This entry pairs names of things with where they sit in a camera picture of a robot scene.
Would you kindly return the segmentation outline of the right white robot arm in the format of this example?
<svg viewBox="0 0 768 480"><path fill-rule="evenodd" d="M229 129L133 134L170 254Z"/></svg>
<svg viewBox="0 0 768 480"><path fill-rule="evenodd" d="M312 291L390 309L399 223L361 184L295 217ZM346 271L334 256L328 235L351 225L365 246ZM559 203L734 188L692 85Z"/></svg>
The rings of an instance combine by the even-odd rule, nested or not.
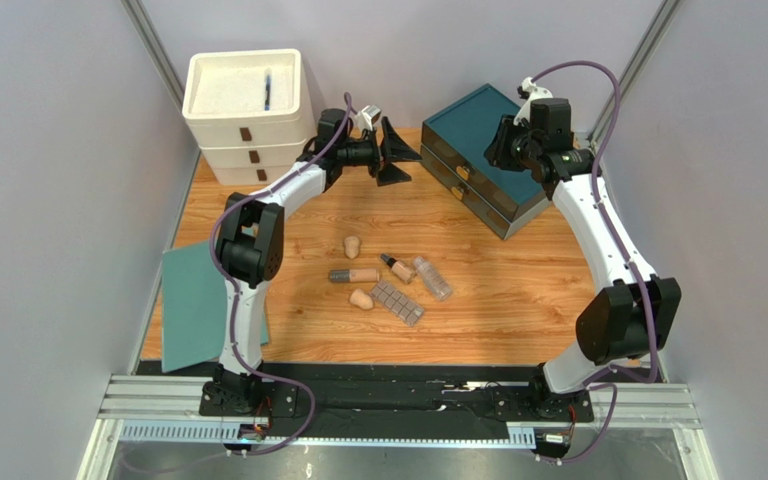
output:
<svg viewBox="0 0 768 480"><path fill-rule="evenodd" d="M568 100L532 95L516 115L502 117L485 152L491 166L529 171L568 221L596 287L579 315L575 342L542 364L526 404L542 419L570 412L587 386L621 361L657 359L682 297L637 252L609 197L594 153L577 148Z"/></svg>

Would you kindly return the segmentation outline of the concealer tube grey cap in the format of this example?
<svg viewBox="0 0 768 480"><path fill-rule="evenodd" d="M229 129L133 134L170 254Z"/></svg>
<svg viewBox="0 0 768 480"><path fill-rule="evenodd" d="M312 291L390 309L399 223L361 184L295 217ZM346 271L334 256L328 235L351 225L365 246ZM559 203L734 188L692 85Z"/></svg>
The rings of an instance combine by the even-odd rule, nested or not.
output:
<svg viewBox="0 0 768 480"><path fill-rule="evenodd" d="M377 268L334 269L328 274L331 283L377 283L380 279Z"/></svg>

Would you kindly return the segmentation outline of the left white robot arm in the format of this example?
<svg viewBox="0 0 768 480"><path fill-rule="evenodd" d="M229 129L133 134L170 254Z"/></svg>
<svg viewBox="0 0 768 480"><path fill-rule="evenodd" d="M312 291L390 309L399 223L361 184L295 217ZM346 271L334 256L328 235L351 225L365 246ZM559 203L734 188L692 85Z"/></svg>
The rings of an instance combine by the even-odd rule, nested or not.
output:
<svg viewBox="0 0 768 480"><path fill-rule="evenodd" d="M374 108L357 114L331 108L321 113L314 137L285 174L257 192L228 197L210 233L210 258L227 290L225 340L203 386L201 415L247 416L266 403L261 333L268 290L283 262L287 219L332 187L347 167L366 169L382 187L410 181L398 165L420 159Z"/></svg>

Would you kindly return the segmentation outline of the clear plastic bottle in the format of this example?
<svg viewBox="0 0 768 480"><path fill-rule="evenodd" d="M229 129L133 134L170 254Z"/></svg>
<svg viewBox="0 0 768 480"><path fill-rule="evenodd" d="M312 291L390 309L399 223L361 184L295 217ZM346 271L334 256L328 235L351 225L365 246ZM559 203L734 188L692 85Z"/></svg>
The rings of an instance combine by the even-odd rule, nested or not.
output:
<svg viewBox="0 0 768 480"><path fill-rule="evenodd" d="M413 259L413 266L425 287L437 301L445 301L453 295L454 290L452 286L430 261L424 257L417 256Z"/></svg>

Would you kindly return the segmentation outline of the clear drawer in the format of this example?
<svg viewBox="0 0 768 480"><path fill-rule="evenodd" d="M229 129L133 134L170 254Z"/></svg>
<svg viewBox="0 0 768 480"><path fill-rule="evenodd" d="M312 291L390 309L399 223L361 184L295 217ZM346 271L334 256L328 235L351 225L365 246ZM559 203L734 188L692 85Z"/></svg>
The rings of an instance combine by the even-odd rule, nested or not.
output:
<svg viewBox="0 0 768 480"><path fill-rule="evenodd" d="M421 134L422 164L449 188L462 186L512 221L542 198L540 188L526 172L492 167L484 158L495 127L489 124L447 123L428 120Z"/></svg>
<svg viewBox="0 0 768 480"><path fill-rule="evenodd" d="M424 146L420 147L420 154L423 157L421 163L424 168L443 185L451 197L467 207L500 239L507 240L513 235L512 223L505 219L453 170Z"/></svg>

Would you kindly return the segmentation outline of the foundation bottle black cap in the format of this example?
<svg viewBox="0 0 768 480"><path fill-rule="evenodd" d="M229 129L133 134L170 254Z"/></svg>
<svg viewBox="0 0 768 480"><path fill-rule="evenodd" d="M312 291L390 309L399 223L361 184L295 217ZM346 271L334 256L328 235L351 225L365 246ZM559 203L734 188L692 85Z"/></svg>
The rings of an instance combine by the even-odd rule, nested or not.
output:
<svg viewBox="0 0 768 480"><path fill-rule="evenodd" d="M389 268L389 270L405 284L410 284L416 277L416 271L406 264L386 253L381 253L379 258Z"/></svg>

